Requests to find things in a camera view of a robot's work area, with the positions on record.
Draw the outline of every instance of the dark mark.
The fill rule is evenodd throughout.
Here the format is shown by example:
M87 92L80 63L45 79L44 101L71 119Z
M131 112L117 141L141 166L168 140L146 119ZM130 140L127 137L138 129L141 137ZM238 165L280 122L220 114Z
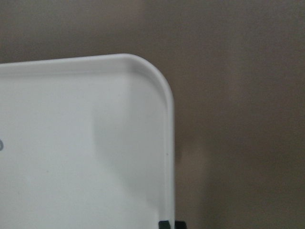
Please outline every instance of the dark mark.
M4 144L3 144L3 142L0 139L0 151L3 150L3 148L4 148Z

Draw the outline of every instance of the rounded corner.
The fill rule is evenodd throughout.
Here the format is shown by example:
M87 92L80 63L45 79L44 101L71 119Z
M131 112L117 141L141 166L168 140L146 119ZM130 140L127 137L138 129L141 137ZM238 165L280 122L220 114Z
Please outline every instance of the rounded corner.
M127 60L130 65L135 66L135 68L141 68L143 69L142 72L146 72L151 77L154 77L155 82L158 84L158 86L160 86L160 88L162 88L167 104L170 105L170 107L173 109L173 93L171 87L168 84L168 81L160 72L160 70L141 56L129 53L122 53L121 56L123 59Z

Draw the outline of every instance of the black object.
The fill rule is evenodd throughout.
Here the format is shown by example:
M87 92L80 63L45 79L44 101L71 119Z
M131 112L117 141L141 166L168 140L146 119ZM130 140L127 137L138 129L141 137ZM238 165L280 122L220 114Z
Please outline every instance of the black object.
M159 229L171 229L170 222L168 220L160 221ZM175 229L187 229L186 223L184 221L175 221Z
M187 229L184 221L175 221L175 229Z
M171 229L171 225L169 221L160 221L159 229Z

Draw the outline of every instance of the gray wall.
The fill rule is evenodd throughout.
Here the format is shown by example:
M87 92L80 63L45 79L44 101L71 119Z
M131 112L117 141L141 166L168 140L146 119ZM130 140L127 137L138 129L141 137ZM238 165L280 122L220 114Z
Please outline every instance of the gray wall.
M304 1L0 1L0 62L126 52L161 70L190 229L305 228L304 34Z

